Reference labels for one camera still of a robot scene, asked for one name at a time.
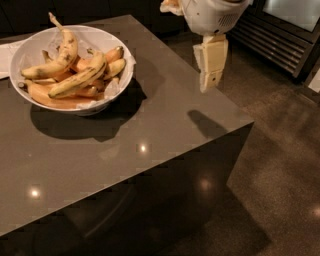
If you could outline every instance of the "dark floor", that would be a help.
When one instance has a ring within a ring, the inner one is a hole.
[[[164,39],[195,69],[200,40],[189,32]],[[320,255],[319,107],[290,75],[236,42],[219,89],[255,125],[217,214],[159,255]]]

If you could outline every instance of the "vent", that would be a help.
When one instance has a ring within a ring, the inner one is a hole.
[[[301,45],[278,36],[244,18],[239,19],[230,35],[287,70],[294,77],[299,73],[297,69],[306,50]]]
[[[219,19],[219,25],[222,27],[233,26],[238,19],[238,14],[227,14]]]

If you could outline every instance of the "metal grille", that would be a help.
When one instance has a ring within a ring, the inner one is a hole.
[[[291,74],[296,73],[295,71],[306,50],[302,46],[243,18],[231,31],[231,36]]]

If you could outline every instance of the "glossy table surface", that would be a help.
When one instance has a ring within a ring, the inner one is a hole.
[[[253,122],[217,89],[202,94],[198,73],[132,16],[86,25],[128,46],[134,79],[91,117],[40,109],[0,80],[0,235]]]

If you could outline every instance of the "bowl of bananas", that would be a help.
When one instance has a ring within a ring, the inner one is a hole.
[[[34,34],[12,57],[10,80],[27,101],[80,116],[105,109],[128,86],[135,60],[114,35],[88,26],[62,26]]]

